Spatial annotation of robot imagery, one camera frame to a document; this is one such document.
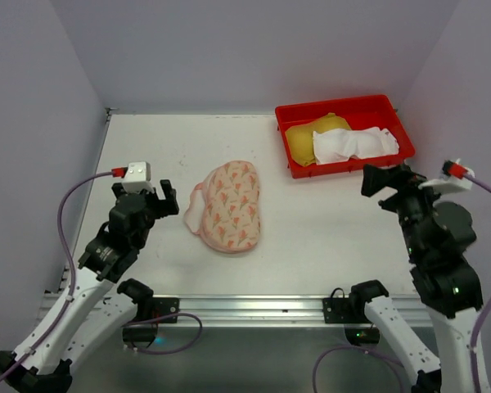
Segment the yellow bra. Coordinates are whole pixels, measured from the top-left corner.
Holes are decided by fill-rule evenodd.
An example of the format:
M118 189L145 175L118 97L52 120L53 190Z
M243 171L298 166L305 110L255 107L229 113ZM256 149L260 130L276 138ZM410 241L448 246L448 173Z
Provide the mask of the yellow bra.
M294 125L285 131L286 140L292 160L303 167L314 164L313 134L325 133L333 129L351 130L347 120L328 113L323 117L307 124Z

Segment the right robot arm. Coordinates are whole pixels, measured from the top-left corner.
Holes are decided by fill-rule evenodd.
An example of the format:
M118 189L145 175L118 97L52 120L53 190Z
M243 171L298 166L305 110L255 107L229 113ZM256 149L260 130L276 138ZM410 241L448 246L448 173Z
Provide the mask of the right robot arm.
M363 168L363 196L395 190L379 206L398 216L412 283L430 317L438 352L412 330L379 281L353 286L349 300L387 340L413 392L491 391L477 325L484 309L480 279L464 257L476 240L473 220L463 206L440 199L470 190L473 178L471 169L450 160L432 180L407 165Z

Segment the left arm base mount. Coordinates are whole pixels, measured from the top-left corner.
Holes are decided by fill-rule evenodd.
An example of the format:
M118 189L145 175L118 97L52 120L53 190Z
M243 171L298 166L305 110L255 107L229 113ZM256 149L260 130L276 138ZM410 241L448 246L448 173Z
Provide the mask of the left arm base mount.
M160 323L176 323L178 321L176 314L180 308L180 300L177 297L152 297L143 300L137 304L137 314L126 326L142 323L143 321L162 318Z

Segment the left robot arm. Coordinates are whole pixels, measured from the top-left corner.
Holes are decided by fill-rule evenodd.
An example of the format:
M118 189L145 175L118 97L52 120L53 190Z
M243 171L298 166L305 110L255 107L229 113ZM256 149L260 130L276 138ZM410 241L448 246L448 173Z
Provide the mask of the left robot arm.
M153 290L122 277L155 221L179 212L170 181L160 187L162 197L148 182L113 184L109 218L70 264L67 288L24 341L0 351L0 382L17 392L67 392L79 362L101 340L126 323L148 322Z

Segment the white bra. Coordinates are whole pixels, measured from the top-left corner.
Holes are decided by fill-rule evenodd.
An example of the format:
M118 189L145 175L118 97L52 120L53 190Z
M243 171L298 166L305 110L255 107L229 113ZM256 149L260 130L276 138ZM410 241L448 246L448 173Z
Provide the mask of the white bra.
M388 129L331 129L313 132L313 153L319 165L365 160L399 153L399 143Z

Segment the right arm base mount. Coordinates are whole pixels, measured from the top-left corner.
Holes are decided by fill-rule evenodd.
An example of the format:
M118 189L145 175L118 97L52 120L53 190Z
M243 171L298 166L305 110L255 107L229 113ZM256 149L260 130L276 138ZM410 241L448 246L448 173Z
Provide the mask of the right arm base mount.
M325 324L368 324L369 320L352 305L341 287L336 287L322 299L322 315Z

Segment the floral mesh laundry bag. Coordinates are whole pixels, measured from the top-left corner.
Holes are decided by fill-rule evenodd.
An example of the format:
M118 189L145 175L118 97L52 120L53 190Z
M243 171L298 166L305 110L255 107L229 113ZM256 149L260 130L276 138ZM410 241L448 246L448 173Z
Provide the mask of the floral mesh laundry bag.
M259 197L259 176L253 164L229 161L194 187L184 223L215 251L247 252L261 235Z

